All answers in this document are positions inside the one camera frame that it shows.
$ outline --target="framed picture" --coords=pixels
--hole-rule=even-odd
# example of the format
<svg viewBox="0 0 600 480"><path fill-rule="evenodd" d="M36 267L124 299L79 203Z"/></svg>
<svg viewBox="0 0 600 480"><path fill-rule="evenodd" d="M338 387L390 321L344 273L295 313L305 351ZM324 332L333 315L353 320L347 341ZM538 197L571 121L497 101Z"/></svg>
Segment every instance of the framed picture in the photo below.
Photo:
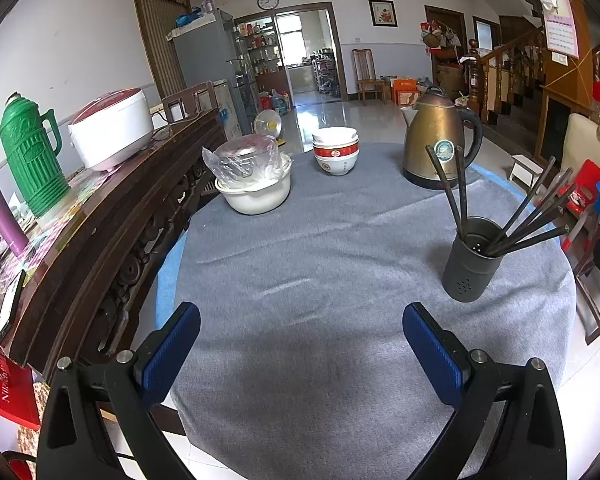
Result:
<svg viewBox="0 0 600 480"><path fill-rule="evenodd" d="M375 27L397 27L395 7L391 0L369 0L371 19Z"/></svg>

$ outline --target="gold kettle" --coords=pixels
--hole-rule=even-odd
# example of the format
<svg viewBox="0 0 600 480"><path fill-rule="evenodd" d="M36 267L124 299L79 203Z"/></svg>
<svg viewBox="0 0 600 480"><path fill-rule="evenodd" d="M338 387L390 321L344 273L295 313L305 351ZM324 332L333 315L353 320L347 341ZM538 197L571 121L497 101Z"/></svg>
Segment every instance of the gold kettle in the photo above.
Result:
<svg viewBox="0 0 600 480"><path fill-rule="evenodd" d="M430 144L445 170L451 187L458 183L454 154L456 146L464 147L464 121L474 125L474 142L464 156L464 166L474 161L482 144L480 117L469 108L455 106L443 90L430 86L418 97L413 107L400 111L407 123L402 157L402 174L416 186L442 189L442 183L433 167L425 146Z"/></svg>

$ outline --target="chopstick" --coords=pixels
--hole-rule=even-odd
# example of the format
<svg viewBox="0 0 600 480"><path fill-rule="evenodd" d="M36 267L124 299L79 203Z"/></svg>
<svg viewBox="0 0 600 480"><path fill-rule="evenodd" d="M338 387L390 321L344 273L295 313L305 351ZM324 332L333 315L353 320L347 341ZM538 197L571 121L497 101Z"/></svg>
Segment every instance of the chopstick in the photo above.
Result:
<svg viewBox="0 0 600 480"><path fill-rule="evenodd" d="M458 191L460 192L460 239L466 243L466 173L464 168L464 147L456 146L456 173L458 174Z"/></svg>
<svg viewBox="0 0 600 480"><path fill-rule="evenodd" d="M454 198L454 194L451 191L451 186L449 185L449 181L446 179L445 170L442 169L442 164L440 164L440 160L438 159L436 152L433 151L433 147L430 144L427 144L425 146L425 149L427 150L427 154L429 155L429 158L431 159L431 163L433 164L433 167L436 168L436 173L438 174L440 182L442 182L442 186L445 190L446 199L449 201L449 205L451 206L451 212L453 213L454 220L456 221L456 228L458 229L458 232L461 233L462 227L460 224L460 213L458 212L458 206L456 205L456 199Z"/></svg>
<svg viewBox="0 0 600 480"><path fill-rule="evenodd" d="M525 249L527 247L534 246L539 244L540 242L544 242L546 240L550 240L551 238L555 238L557 236L565 235L569 232L569 226L563 225L557 227L555 229L551 229L550 231L545 231L544 233L540 233L534 237L528 238L527 240L523 240L517 244L513 244L506 251L500 251L499 253L495 253L493 258L499 258L504 256L505 254L513 253L515 251L519 251L520 249Z"/></svg>
<svg viewBox="0 0 600 480"><path fill-rule="evenodd" d="M554 194L562 187L564 186L564 183L566 180L569 179L569 177L571 176L571 173L573 173L573 170L571 168L568 168L563 176L560 177L560 179L558 179L558 182L556 182L553 186L551 186L551 189L545 194L544 197L542 197L542 200L540 201L540 203L536 206L536 208L529 214L529 216L527 216L518 227L516 227L516 229L511 233L511 237L515 236L518 232L520 232L520 230L524 229L526 226L528 226L529 224L531 224L531 222L533 220L536 219L536 217L541 214L544 213L545 211L547 211L551 206L553 206L555 204L555 200L554 200ZM485 253L495 253L497 251L499 251L502 248L502 243L503 242L499 242L497 244L489 244L489 246L484 250Z"/></svg>
<svg viewBox="0 0 600 480"><path fill-rule="evenodd" d="M549 171L551 171L551 168L554 166L554 164L555 164L555 157L552 155L549 158L549 163L547 164L547 167L544 168L544 171L542 172L542 174L540 175L540 177L538 178L538 180L536 181L536 183L529 189L528 193L525 196L525 199L522 201L522 203L520 204L520 206L518 206L518 209L516 209L515 213L513 213L513 215L509 219L509 221L500 230L500 232L498 233L498 235L489 243L489 245L487 245L487 247L485 248L485 251L489 251L500 240L502 240L502 237L507 233L507 231L509 230L509 228L518 219L518 217L520 216L520 213L522 213L525 210L526 205L531 201L531 199L533 198L533 196L538 192L538 189L540 188L540 186L542 185L542 183L546 179L546 176L549 174Z"/></svg>
<svg viewBox="0 0 600 480"><path fill-rule="evenodd" d="M560 209L564 207L564 205L569 200L571 193L573 193L573 191L577 187L577 184L573 183L569 186L569 189L559 198L555 200L545 201L544 204L538 204L538 206L536 207L536 209L534 209L531 215L526 217L525 221L523 221L522 224L520 224L516 228L516 230L511 233L511 236L506 240L500 242L499 244L495 244L489 250L489 254L500 253L503 250L506 250L508 247L512 246L517 241L522 240L522 238L529 236L534 231L537 231L539 228L544 227L544 225L548 224L549 221L553 221L547 220L547 218L552 218L552 214L554 211L560 211ZM534 221L532 219L531 221L529 221L529 219L531 219L532 217L535 218L535 216L538 216L536 213L540 214L537 220Z"/></svg>

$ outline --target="window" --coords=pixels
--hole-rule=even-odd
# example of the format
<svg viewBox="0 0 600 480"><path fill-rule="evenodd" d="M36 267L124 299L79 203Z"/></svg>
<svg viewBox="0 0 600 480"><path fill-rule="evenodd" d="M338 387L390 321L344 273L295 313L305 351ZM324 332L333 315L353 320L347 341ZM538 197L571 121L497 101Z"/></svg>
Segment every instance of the window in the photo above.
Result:
<svg viewBox="0 0 600 480"><path fill-rule="evenodd" d="M282 59L285 65L302 63L302 58L306 57L306 49L304 48L300 16L297 14L280 16L276 21L280 32L280 41L282 42Z"/></svg>
<svg viewBox="0 0 600 480"><path fill-rule="evenodd" d="M475 27L478 29L478 47L493 50L491 25L489 23L475 22Z"/></svg>

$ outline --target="plastic bag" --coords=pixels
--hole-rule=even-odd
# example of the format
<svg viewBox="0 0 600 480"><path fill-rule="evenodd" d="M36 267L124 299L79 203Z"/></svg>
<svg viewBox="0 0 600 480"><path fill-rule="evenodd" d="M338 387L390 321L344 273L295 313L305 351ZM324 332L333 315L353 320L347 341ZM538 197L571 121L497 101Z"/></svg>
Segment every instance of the plastic bag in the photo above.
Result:
<svg viewBox="0 0 600 480"><path fill-rule="evenodd" d="M280 180L291 159L278 151L271 136L247 135L229 140L214 152L202 148L206 166L231 189L255 188Z"/></svg>

